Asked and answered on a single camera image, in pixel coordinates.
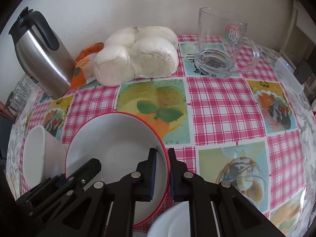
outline white bowl with red rim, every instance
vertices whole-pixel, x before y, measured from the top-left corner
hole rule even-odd
[[[134,172],[139,162],[156,148],[157,164],[151,202],[136,202],[134,225],[140,225],[162,206],[168,191],[170,163],[167,150],[156,131],[141,118],[125,112],[109,112],[86,122],[73,137],[67,151],[65,172],[69,177],[89,159],[99,159],[101,172],[91,180],[105,184]]]

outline black thermos handle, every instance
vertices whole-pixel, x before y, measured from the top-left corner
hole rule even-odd
[[[55,36],[49,24],[47,23],[44,16],[39,11],[33,11],[32,13],[27,15],[23,20],[23,25],[27,25],[29,27],[35,25],[35,27],[40,32],[42,38],[44,39],[44,42],[46,43],[47,47],[53,51],[58,50],[58,39]]]

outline white wall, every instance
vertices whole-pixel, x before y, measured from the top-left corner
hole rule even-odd
[[[86,45],[105,41],[111,33],[127,26],[163,25],[176,34],[196,34],[200,7],[222,8],[246,18],[247,36],[277,49],[290,22],[292,0],[23,0],[0,35],[2,102],[23,73],[8,31],[26,6],[45,16],[75,57]]]

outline glass mug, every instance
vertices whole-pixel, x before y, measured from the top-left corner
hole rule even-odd
[[[252,71],[259,62],[260,52],[251,39],[244,37],[247,26],[245,19],[232,12],[201,8],[198,17],[195,66],[202,73],[217,78]],[[252,48],[252,61],[245,68],[236,68],[237,57],[245,44]]]

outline screw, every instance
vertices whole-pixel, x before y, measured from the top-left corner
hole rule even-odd
[[[139,178],[141,176],[141,173],[140,172],[137,172],[137,171],[135,171],[135,172],[133,172],[132,174],[131,174],[131,177],[132,178]]]
[[[192,172],[185,172],[184,174],[185,178],[192,178],[193,177],[193,173]]]
[[[230,182],[229,181],[222,181],[221,185],[225,188],[229,188],[230,187]]]
[[[93,185],[93,187],[94,187],[95,189],[100,189],[100,188],[103,187],[103,185],[104,185],[103,182],[95,182],[94,185]]]
[[[73,190],[70,190],[66,193],[67,196],[70,196],[74,191]]]

